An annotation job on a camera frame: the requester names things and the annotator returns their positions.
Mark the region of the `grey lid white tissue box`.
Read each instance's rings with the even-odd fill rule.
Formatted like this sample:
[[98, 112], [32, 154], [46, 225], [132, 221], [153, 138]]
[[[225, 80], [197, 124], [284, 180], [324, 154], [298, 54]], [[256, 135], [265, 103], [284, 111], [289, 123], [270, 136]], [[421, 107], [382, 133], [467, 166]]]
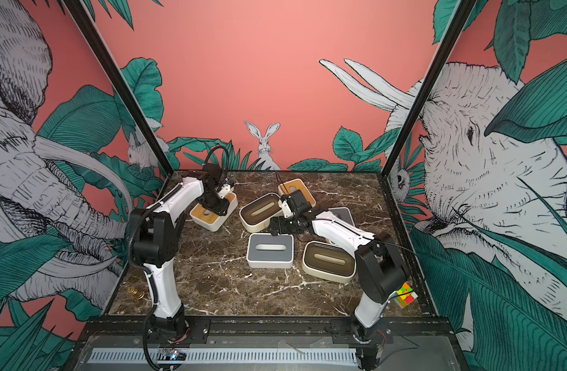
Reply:
[[294, 262], [294, 237], [289, 234], [252, 233], [246, 260], [251, 268], [290, 269]]

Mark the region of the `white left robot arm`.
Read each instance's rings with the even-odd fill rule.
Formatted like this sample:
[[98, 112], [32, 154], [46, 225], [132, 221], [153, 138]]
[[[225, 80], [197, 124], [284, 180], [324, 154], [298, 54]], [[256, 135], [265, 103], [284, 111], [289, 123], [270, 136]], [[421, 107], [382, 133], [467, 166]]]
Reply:
[[156, 318], [176, 318], [182, 304], [174, 276], [174, 258], [178, 252], [183, 213], [192, 203], [225, 216], [232, 192], [228, 171], [207, 163], [200, 170], [186, 171], [177, 185], [145, 209], [130, 213], [127, 238], [128, 258], [132, 267], [144, 271], [153, 299]]

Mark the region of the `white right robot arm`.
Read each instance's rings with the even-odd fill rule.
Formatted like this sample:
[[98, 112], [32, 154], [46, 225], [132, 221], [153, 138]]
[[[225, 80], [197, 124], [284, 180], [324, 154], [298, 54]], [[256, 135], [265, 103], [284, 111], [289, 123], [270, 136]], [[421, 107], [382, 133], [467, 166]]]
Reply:
[[274, 217], [269, 221], [269, 232], [274, 236], [309, 232], [353, 256], [363, 290], [354, 317], [363, 329], [370, 329], [382, 318], [387, 301], [407, 281], [409, 272], [398, 245], [354, 227], [331, 211], [310, 210], [300, 216]]

